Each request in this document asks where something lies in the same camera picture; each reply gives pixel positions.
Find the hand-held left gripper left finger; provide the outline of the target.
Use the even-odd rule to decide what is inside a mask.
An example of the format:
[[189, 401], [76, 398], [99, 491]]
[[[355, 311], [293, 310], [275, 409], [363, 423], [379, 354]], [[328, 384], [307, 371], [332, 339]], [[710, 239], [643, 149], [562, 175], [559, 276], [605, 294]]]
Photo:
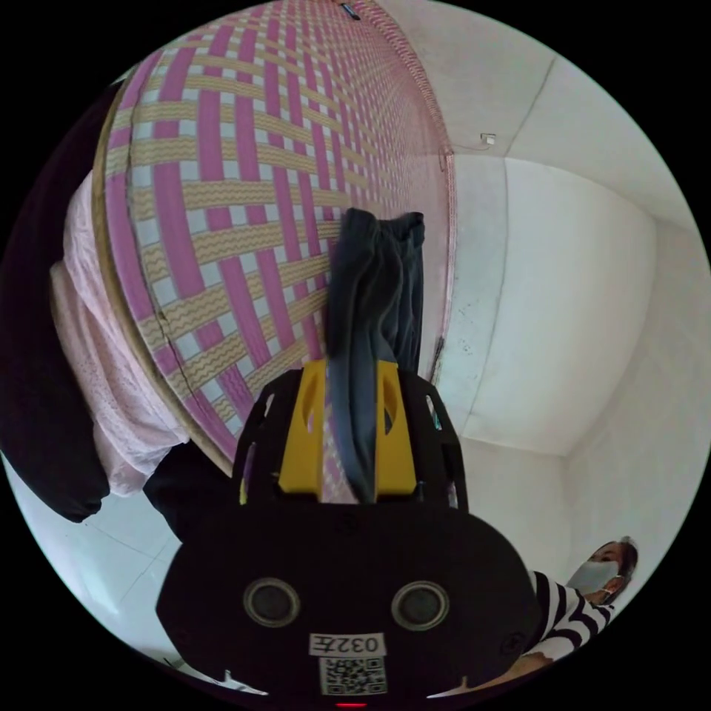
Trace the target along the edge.
[[321, 495], [326, 361], [306, 363], [296, 391], [278, 485], [285, 495]]

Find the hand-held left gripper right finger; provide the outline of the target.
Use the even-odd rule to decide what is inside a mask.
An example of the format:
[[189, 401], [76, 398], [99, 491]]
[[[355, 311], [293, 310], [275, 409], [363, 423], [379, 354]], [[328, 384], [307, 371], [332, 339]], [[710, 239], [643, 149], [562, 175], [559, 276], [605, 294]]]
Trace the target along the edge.
[[410, 497], [417, 477], [398, 365], [376, 368], [375, 497]]

